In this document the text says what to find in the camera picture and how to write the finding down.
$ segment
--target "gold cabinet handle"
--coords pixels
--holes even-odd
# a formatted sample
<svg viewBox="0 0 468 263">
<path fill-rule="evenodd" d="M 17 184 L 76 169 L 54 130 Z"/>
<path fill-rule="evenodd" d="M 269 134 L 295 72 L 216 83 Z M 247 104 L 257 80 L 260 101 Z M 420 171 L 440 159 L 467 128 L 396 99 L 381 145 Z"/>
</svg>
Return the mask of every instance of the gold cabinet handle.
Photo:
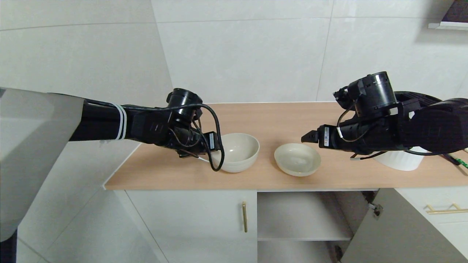
<svg viewBox="0 0 468 263">
<path fill-rule="evenodd" d="M 456 214 L 456 213 L 468 213 L 468 209 L 461 209 L 460 206 L 457 204 L 452 204 L 451 207 L 455 207 L 455 209 L 447 209 L 447 210 L 435 210 L 432 205 L 427 205 L 426 207 L 429 208 L 429 211 L 426 211 L 430 215 L 435 214 Z"/>
<path fill-rule="evenodd" d="M 244 232 L 247 233 L 247 204 L 242 202 L 242 217 L 244 218 Z"/>
</svg>

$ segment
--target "cabinet shelf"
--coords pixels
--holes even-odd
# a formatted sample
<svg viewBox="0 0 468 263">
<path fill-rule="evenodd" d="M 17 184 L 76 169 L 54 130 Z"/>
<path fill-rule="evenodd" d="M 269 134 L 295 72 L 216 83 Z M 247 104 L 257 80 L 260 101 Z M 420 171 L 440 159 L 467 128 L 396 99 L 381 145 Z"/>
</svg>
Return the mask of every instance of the cabinet shelf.
<svg viewBox="0 0 468 263">
<path fill-rule="evenodd" d="M 352 232 L 332 192 L 257 194 L 259 241 L 347 241 Z"/>
<path fill-rule="evenodd" d="M 258 263 L 332 263 L 326 242 L 259 241 Z"/>
</svg>

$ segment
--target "bowl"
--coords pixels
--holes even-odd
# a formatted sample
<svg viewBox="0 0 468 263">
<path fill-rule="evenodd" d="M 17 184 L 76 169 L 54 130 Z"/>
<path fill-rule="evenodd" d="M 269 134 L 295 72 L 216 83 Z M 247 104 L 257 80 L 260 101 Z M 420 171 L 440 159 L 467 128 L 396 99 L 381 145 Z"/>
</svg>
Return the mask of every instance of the bowl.
<svg viewBox="0 0 468 263">
<path fill-rule="evenodd" d="M 224 147 L 224 163 L 222 170 L 229 173 L 239 173 L 247 170 L 257 160 L 260 143 L 252 135 L 245 133 L 229 133 L 221 136 Z M 221 152 L 212 153 L 213 163 L 218 166 Z"/>
<path fill-rule="evenodd" d="M 293 176 L 311 175 L 322 162 L 315 149 L 300 143 L 288 143 L 278 147 L 275 151 L 275 161 L 283 172 Z"/>
</svg>

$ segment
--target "cabinet door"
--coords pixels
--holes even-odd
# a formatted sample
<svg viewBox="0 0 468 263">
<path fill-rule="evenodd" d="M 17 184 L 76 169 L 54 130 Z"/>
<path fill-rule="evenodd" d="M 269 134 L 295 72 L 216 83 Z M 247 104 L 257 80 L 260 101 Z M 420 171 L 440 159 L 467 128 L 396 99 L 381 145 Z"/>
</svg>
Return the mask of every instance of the cabinet door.
<svg viewBox="0 0 468 263">
<path fill-rule="evenodd" d="M 455 210 L 452 204 L 468 209 L 468 186 L 399 188 L 396 189 L 453 246 L 468 257 L 468 212 L 428 214 L 430 205 L 434 210 Z"/>
<path fill-rule="evenodd" d="M 380 217 L 369 209 L 342 263 L 468 262 L 395 189 L 380 189 L 374 203 L 383 207 Z"/>
<path fill-rule="evenodd" d="M 257 261 L 255 190 L 127 193 L 169 263 Z"/>
</svg>

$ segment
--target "tiled wall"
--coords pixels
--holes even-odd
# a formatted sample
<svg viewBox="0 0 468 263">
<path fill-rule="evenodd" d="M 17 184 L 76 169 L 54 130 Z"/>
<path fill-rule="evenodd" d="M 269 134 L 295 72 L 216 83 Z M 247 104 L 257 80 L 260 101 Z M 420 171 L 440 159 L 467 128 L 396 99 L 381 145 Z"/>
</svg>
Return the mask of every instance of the tiled wall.
<svg viewBox="0 0 468 263">
<path fill-rule="evenodd" d="M 0 1 L 0 87 L 164 106 L 172 85 L 151 2 Z M 137 145 L 68 143 L 19 227 L 18 262 L 157 262 L 101 187 Z"/>
<path fill-rule="evenodd" d="M 468 33 L 427 29 L 451 0 L 152 0 L 174 87 L 205 102 L 332 101 L 387 71 L 394 90 L 467 96 Z"/>
</svg>

